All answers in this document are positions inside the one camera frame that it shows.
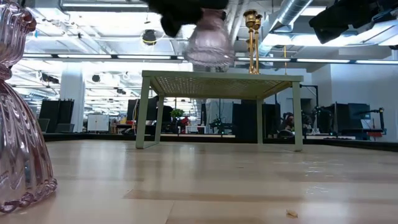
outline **ceiling light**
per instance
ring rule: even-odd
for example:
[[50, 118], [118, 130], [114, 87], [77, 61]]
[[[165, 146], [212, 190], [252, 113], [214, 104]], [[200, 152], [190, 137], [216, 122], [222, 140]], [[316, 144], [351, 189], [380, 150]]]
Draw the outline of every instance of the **ceiling light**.
[[325, 6], [308, 6], [304, 9], [300, 16], [316, 16], [325, 9]]
[[348, 63], [349, 60], [298, 58], [298, 59], [297, 59], [297, 62], [309, 62], [309, 63]]
[[50, 54], [24, 54], [24, 58], [52, 57]]
[[296, 46], [310, 46], [310, 47], [342, 47], [348, 45], [352, 39], [347, 36], [340, 36], [325, 44], [321, 44], [318, 37], [313, 34], [296, 35], [292, 39], [292, 45]]
[[149, 59], [149, 60], [169, 60], [170, 56], [157, 55], [118, 55], [120, 59]]
[[89, 54], [81, 54], [81, 55], [58, 55], [60, 58], [112, 58], [110, 55], [89, 55]]
[[259, 62], [289, 62], [290, 58], [259, 58]]
[[146, 4], [81, 4], [81, 3], [65, 3], [62, 7], [148, 7]]
[[396, 60], [357, 60], [355, 63], [358, 64], [375, 64], [375, 65], [385, 65], [385, 64], [391, 64], [391, 65], [398, 65], [398, 61]]
[[[250, 61], [249, 57], [238, 57], [238, 61], [248, 62]], [[265, 57], [259, 58], [259, 62], [289, 62], [290, 58], [272, 58], [272, 57]]]

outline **table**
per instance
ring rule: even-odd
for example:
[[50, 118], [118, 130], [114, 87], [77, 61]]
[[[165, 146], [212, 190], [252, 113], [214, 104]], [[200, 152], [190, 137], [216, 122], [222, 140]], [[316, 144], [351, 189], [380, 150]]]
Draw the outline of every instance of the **table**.
[[[149, 88], [159, 95], [157, 120], [162, 120], [165, 97], [224, 98], [257, 100], [257, 143], [262, 144], [262, 104], [264, 98], [286, 88], [293, 88], [293, 108], [296, 127], [302, 126], [301, 75], [249, 75], [239, 73], [142, 71], [139, 114], [147, 114]], [[144, 145], [146, 116], [138, 117], [136, 148], [144, 149], [160, 143], [161, 122], [157, 122], [155, 141]], [[303, 133], [295, 132], [295, 150], [303, 149]]]
[[206, 126], [191, 126], [191, 125], [188, 125], [188, 126], [185, 127], [185, 130], [186, 130], [187, 134], [191, 133], [191, 128], [197, 128], [197, 129], [203, 128], [203, 133], [206, 134]]

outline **person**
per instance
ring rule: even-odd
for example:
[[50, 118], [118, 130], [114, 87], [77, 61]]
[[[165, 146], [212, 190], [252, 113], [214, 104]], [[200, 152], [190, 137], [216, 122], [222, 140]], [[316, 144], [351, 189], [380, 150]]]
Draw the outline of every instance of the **person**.
[[185, 134], [187, 132], [185, 127], [188, 125], [189, 125], [189, 118], [188, 116], [185, 116], [184, 119], [181, 120], [181, 133]]

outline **gold candlestick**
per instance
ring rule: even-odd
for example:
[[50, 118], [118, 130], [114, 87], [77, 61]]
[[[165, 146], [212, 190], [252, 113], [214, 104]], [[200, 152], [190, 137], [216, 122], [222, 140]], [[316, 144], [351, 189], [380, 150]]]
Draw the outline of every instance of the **gold candlestick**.
[[257, 16], [257, 11], [255, 10], [248, 10], [243, 14], [245, 21], [246, 21], [246, 27], [249, 28], [249, 52], [250, 52], [250, 66], [249, 66], [249, 73], [250, 74], [257, 74], [256, 69], [254, 68], [253, 65], [253, 52], [254, 52], [254, 46], [253, 46], [253, 28], [256, 26], [256, 16]]
[[254, 23], [253, 29], [255, 30], [255, 36], [256, 36], [256, 72], [257, 74], [260, 73], [260, 68], [259, 68], [259, 29], [261, 27], [261, 19], [262, 15], [256, 15], [256, 21]]

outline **wooden floor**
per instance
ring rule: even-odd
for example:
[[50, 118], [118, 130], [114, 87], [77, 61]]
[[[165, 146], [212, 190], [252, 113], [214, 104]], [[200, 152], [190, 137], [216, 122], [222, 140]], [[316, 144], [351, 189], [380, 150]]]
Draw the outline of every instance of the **wooden floor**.
[[[48, 143], [59, 188], [1, 224], [398, 223], [398, 154], [331, 146]], [[286, 216], [286, 210], [298, 218]]]

